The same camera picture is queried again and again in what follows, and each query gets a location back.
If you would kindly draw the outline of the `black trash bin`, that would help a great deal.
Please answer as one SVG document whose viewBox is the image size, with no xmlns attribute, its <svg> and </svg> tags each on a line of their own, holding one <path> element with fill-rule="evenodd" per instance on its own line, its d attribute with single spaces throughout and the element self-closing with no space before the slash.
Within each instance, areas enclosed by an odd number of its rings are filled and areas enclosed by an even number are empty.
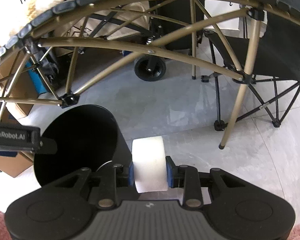
<svg viewBox="0 0 300 240">
<path fill-rule="evenodd" d="M 40 186 L 82 168 L 97 171 L 105 163 L 129 166 L 132 154 L 113 114 L 98 105 L 81 105 L 58 116 L 43 132 L 34 154 Z"/>
</svg>

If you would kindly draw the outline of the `brown cardboard box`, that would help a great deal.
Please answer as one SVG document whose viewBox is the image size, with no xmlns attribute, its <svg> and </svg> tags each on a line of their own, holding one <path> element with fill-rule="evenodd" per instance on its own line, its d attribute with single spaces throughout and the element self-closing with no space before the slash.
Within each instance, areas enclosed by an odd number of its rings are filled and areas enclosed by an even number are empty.
<svg viewBox="0 0 300 240">
<path fill-rule="evenodd" d="M 9 75 L 14 75 L 20 66 L 23 66 L 22 73 L 13 86 L 10 86 L 12 79 L 0 83 L 0 97 L 18 98 L 18 99 L 36 99 L 38 93 L 30 79 L 28 72 L 25 71 L 29 56 L 22 50 L 14 53 L 0 66 L 0 79 Z M 20 119 L 28 116 L 32 109 L 31 104 L 22 104 L 7 102 L 4 111 L 0 113 L 0 121 L 9 124 L 18 124 Z M 12 178 L 17 177 L 30 166 L 33 160 L 19 152 L 15 157 L 0 156 L 0 170 Z"/>
</svg>

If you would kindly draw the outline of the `black trolley wheel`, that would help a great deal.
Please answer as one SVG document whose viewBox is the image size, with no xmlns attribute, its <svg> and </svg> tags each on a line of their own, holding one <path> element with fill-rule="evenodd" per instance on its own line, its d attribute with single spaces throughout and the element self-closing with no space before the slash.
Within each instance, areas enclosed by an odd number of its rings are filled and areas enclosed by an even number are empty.
<svg viewBox="0 0 300 240">
<path fill-rule="evenodd" d="M 166 63 L 162 58 L 157 56 L 142 56 L 135 60 L 134 72 L 143 81 L 158 81 L 166 73 Z"/>
</svg>

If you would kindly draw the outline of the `black folding chair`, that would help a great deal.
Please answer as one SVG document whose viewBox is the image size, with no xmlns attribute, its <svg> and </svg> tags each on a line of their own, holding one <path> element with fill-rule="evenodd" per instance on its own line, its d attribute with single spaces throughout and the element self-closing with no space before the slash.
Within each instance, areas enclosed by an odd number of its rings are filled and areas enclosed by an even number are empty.
<svg viewBox="0 0 300 240">
<path fill-rule="evenodd" d="M 300 0 L 266 0 L 276 2 L 279 7 L 290 5 L 290 11 L 300 16 Z M 235 70 L 234 63 L 226 51 L 225 45 L 215 31 L 205 31 L 205 36 L 209 39 L 210 49 L 212 53 L 213 63 L 215 63 L 215 54 L 213 46 L 218 50 L 223 58 L 224 67 Z M 239 62 L 244 64 L 248 49 L 249 40 L 247 38 L 225 36 L 230 46 L 234 50 Z M 256 76 L 268 76 L 268 79 L 257 79 Z M 278 81 L 296 81 L 295 84 L 286 90 L 278 93 Z M 268 101 L 264 101 L 257 92 L 254 84 L 260 82 L 273 82 L 274 97 Z M 285 96 L 289 92 L 297 88 L 286 111 L 279 118 L 279 98 Z M 259 101 L 260 105 L 251 111 L 239 116 L 236 121 L 242 120 L 261 109 L 264 109 L 272 120 L 274 127 L 280 127 L 284 118 L 294 105 L 300 93 L 300 26 L 276 16 L 267 13 L 267 27 L 264 35 L 260 38 L 258 51 L 255 60 L 253 74 L 250 77 L 249 89 Z M 268 105 L 275 102 L 275 116 L 271 113 Z"/>
</svg>

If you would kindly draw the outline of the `tan folding table frame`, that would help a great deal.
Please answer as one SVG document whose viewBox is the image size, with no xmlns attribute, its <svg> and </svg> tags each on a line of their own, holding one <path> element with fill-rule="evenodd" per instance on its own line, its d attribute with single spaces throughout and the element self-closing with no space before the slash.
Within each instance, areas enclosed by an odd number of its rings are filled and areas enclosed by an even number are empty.
<svg viewBox="0 0 300 240">
<path fill-rule="evenodd" d="M 180 29 L 175 30 L 163 37 L 160 37 L 148 45 L 119 42 L 117 40 L 106 40 L 104 38 L 88 38 L 88 37 L 53 37 L 45 38 L 45 34 L 55 30 L 70 22 L 79 21 L 83 17 L 89 16 L 94 12 L 101 10 L 114 10 L 118 5 L 125 5 L 139 1 L 147 0 L 71 0 L 59 3 L 55 7 L 41 13 L 23 29 L 9 39 L 9 41 L 0 48 L 0 66 L 15 52 L 27 48 L 34 43 L 38 46 L 45 47 L 91 47 L 106 49 L 125 49 L 129 51 L 128 56 L 120 59 L 110 65 L 104 71 L 90 79 L 82 87 L 74 92 L 68 92 L 67 96 L 62 100 L 51 101 L 52 105 L 67 107 L 74 103 L 74 100 L 83 92 L 88 90 L 94 84 L 104 79 L 114 71 L 132 62 L 134 59 L 142 55 L 151 55 L 172 59 L 198 67 L 212 70 L 213 72 L 226 75 L 241 82 L 234 109 L 232 111 L 228 126 L 224 132 L 219 148 L 223 149 L 230 137 L 230 133 L 238 118 L 239 109 L 242 105 L 245 91 L 247 90 L 248 80 L 252 75 L 257 48 L 260 41 L 261 23 L 264 19 L 264 13 L 268 12 L 281 18 L 289 20 L 300 26 L 300 11 L 291 7 L 287 3 L 280 0 L 220 0 L 233 2 L 242 5 L 241 9 L 220 14 L 214 17 L 193 22 L 191 24 L 184 23 Z M 167 5 L 176 0 L 159 0 L 160 5 Z M 200 0 L 190 0 L 194 7 L 200 6 Z M 248 16 L 252 20 L 251 38 L 248 44 L 247 58 L 244 66 L 239 66 L 235 71 L 224 69 L 216 64 L 209 63 L 196 58 L 195 56 L 187 56 L 178 54 L 164 49 L 168 43 L 176 41 L 184 36 L 193 34 L 210 25 L 232 20 L 233 18 Z"/>
</svg>

